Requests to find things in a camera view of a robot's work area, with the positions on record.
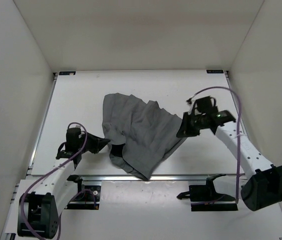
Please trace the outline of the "grey pleated skirt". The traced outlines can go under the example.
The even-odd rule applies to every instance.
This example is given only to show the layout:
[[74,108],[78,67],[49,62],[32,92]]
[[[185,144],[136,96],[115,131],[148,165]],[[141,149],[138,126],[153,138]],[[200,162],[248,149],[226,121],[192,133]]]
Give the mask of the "grey pleated skirt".
[[144,181],[185,141],[177,137],[181,122],[157,101],[120,93],[107,94],[103,100],[102,128],[110,140],[111,162]]

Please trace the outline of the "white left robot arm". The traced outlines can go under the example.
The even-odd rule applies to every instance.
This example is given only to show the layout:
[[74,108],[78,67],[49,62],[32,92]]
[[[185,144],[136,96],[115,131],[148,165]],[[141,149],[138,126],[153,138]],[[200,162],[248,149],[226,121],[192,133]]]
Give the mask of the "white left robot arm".
[[74,174],[82,155],[98,154],[110,141],[86,131],[83,126],[69,126],[66,140],[58,147],[52,169],[37,179],[20,197],[17,234],[39,240],[60,238],[61,215],[72,202],[91,203],[97,210],[99,186],[85,186]]

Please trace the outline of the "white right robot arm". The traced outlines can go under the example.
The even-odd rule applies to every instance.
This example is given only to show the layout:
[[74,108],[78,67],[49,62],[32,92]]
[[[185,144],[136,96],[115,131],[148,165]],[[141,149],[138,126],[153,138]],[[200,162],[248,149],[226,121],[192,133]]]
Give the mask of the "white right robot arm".
[[210,129],[237,160],[243,173],[235,177],[220,173],[206,179],[204,185],[190,185],[178,199],[190,199],[191,208],[199,211],[236,211],[238,200],[257,211],[282,202],[282,165],[275,166],[239,130],[236,118],[228,111],[220,111],[216,99],[207,96],[187,100],[190,110],[183,114],[178,138],[200,135]]

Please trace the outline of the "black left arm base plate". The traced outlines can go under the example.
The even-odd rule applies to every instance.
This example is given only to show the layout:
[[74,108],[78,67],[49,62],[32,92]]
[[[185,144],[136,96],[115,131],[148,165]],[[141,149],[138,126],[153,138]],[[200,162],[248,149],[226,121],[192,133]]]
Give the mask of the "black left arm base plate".
[[67,181],[77,186],[77,194],[66,206],[67,210],[99,210],[101,185],[86,185],[78,175],[70,175]]

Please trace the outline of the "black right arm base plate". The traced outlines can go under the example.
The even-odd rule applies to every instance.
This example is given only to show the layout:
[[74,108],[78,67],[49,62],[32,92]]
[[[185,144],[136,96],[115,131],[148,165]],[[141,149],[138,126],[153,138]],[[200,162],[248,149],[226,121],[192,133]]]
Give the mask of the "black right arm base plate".
[[226,174],[217,174],[206,179],[205,185],[189,185],[189,190],[177,195],[177,199],[189,199],[192,212],[233,212],[238,210],[235,198],[218,193],[214,181]]

